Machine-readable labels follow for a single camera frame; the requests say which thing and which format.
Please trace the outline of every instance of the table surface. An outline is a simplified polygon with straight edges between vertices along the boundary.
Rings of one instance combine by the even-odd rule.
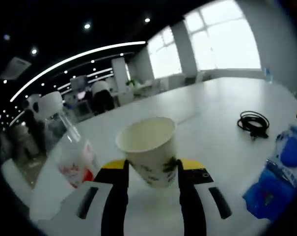
[[[247,132],[237,127],[240,113],[248,110],[268,118],[268,139],[253,142]],[[114,143],[116,134],[123,127],[150,117],[173,119],[178,124],[175,137],[177,156],[202,162],[215,183],[221,186],[231,208],[235,207],[236,212],[241,212],[240,219],[230,217],[216,228],[224,230],[227,235],[255,235],[268,221],[258,220],[247,212],[242,195],[259,176],[274,148],[277,134],[285,130],[289,123],[297,124],[296,111],[297,100],[280,84],[226,77],[130,103],[85,120],[77,127],[90,140],[102,166],[124,157]],[[33,190],[30,218],[34,222],[50,219],[58,211],[61,201],[73,191],[56,169],[53,158],[49,157]],[[166,190],[151,189],[131,168],[128,195],[126,235],[139,235],[143,231],[148,235],[183,235],[183,220],[177,199],[179,192],[175,184]],[[159,209],[162,207],[152,204],[152,201],[158,201],[151,198],[164,199],[168,205]],[[143,202],[143,199],[147,204],[146,208],[141,209],[145,211],[144,217],[135,204]],[[147,224],[147,228],[132,227],[132,224],[141,223]],[[209,229],[208,235],[217,234],[214,229]]]

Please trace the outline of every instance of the paper cup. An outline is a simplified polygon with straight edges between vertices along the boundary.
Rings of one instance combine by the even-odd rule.
[[[176,124],[169,118],[149,118],[128,126],[116,145],[152,187],[169,186],[176,175]]]

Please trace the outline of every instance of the black ceiling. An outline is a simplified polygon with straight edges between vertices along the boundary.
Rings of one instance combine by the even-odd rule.
[[[4,123],[18,114],[25,95],[45,94],[69,82],[73,75],[92,73],[109,68],[111,59],[91,64],[120,53],[136,53],[144,45],[110,49],[81,57],[58,67],[30,85],[18,98],[11,97],[30,79],[48,67],[91,49],[131,41],[147,41],[167,25],[182,19],[205,0],[27,0],[0,2],[0,74],[13,57],[31,62],[31,66],[16,80],[4,84],[0,80],[0,114],[3,109],[10,118],[2,116]],[[151,22],[145,23],[146,17]],[[91,28],[84,30],[89,22]],[[8,34],[10,40],[3,36]],[[36,47],[38,54],[30,51]],[[132,54],[125,55],[128,60]]]

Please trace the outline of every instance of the plastic bottle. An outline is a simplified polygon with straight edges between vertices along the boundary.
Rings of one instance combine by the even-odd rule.
[[[43,96],[39,115],[45,123],[46,150],[59,171],[77,188],[84,181],[92,181],[99,170],[96,155],[88,139],[72,124],[63,107],[59,92]]]
[[[264,75],[266,82],[272,84],[273,83],[273,76],[268,68],[264,68]]]

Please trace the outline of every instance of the black cable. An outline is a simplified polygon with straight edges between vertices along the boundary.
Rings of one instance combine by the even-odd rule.
[[[256,126],[252,124],[252,122],[256,122],[260,124],[260,126]],[[270,122],[265,116],[253,111],[242,112],[240,114],[240,119],[238,120],[238,127],[245,131],[249,131],[250,136],[253,139],[256,139],[257,137],[268,138],[266,131],[269,126]]]

